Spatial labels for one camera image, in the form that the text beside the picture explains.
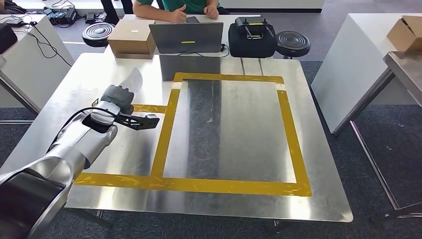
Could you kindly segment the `seated person's right hand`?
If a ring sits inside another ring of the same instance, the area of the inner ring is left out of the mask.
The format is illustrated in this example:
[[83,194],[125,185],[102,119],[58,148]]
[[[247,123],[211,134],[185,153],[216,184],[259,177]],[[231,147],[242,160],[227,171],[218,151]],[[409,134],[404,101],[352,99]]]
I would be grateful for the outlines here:
[[173,12],[170,13],[170,22],[171,23],[183,23],[186,22],[187,14],[184,13],[186,9],[186,4],[182,7],[175,9]]

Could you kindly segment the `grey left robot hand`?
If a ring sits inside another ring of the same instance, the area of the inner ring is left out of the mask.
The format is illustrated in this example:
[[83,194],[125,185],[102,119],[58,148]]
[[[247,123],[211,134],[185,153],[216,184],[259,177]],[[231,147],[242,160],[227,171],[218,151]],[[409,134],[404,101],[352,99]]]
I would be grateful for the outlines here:
[[134,111],[133,99],[134,93],[130,92],[128,88],[110,85],[103,93],[100,101],[115,104],[123,114],[131,115]]

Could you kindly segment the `seated person's left hand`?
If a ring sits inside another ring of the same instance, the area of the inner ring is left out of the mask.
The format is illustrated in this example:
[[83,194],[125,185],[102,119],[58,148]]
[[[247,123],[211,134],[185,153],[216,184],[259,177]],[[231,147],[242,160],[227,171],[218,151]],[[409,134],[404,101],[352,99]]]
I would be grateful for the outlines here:
[[214,5],[207,5],[204,8],[204,14],[209,17],[210,19],[218,19],[219,12],[216,6]]

